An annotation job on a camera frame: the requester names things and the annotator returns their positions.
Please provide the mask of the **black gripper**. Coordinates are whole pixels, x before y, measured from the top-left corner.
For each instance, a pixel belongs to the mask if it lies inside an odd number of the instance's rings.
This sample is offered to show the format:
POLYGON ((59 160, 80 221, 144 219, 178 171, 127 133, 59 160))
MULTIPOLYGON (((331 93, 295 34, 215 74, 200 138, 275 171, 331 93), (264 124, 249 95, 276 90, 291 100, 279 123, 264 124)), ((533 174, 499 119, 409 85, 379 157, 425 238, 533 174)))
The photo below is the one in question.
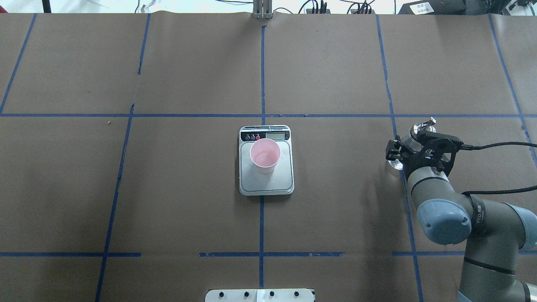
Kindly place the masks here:
POLYGON ((421 151, 414 153, 414 149, 398 139, 388 141, 385 153, 387 161, 398 160, 403 164, 403 173, 413 173, 422 167, 437 166, 437 161, 433 157, 427 157, 421 151))

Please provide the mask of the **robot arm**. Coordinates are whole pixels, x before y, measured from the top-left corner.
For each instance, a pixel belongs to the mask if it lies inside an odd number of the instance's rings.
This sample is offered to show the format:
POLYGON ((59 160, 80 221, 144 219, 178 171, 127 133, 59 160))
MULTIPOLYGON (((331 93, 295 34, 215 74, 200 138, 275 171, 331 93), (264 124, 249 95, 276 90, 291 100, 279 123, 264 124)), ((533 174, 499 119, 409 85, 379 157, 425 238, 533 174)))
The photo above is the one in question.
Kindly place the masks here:
POLYGON ((516 279, 521 250, 536 247, 536 215, 525 208, 483 199, 481 191, 457 193, 447 177, 456 153, 480 146, 451 136, 422 141, 416 151, 399 136, 386 159, 403 165, 405 181, 426 237, 439 245, 465 242, 459 302, 535 302, 536 286, 516 279))

